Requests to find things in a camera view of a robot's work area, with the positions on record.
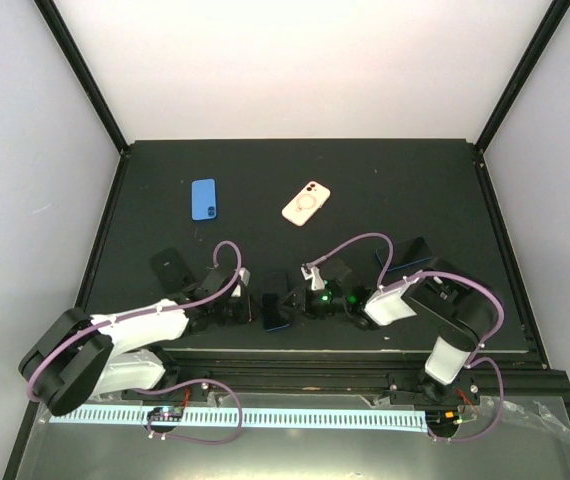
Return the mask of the blue smartphone black screen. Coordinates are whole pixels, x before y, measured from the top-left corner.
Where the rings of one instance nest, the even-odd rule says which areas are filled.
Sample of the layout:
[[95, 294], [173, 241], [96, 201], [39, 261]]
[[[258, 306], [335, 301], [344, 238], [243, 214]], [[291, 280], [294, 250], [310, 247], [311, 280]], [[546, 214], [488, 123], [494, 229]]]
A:
[[265, 293], [261, 297], [263, 327], [267, 332], [287, 328], [290, 325], [288, 314], [282, 310], [280, 297], [276, 293]]

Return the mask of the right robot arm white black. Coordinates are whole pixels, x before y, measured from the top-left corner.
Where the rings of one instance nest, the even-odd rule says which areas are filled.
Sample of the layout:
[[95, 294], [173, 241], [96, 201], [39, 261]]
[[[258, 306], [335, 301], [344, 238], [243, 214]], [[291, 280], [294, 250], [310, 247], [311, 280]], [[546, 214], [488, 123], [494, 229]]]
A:
[[461, 370], [472, 367], [505, 318], [501, 301], [489, 287], [441, 259], [389, 285], [366, 285], [340, 259], [304, 265], [301, 273], [303, 283], [289, 292], [277, 283], [261, 294], [268, 316], [276, 319], [296, 313], [324, 319], [344, 314], [361, 330], [423, 318], [438, 327], [432, 350], [408, 391], [431, 405], [455, 392]]

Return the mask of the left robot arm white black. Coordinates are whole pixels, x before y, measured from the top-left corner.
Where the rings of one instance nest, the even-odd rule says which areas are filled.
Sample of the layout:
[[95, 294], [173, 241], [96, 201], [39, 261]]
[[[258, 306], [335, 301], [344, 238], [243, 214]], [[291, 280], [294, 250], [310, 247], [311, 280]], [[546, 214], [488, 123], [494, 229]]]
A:
[[217, 267], [173, 298], [116, 314], [72, 308], [59, 316], [19, 363], [28, 395], [54, 416], [123, 390], [172, 397], [180, 376], [159, 345], [251, 319], [250, 273]]

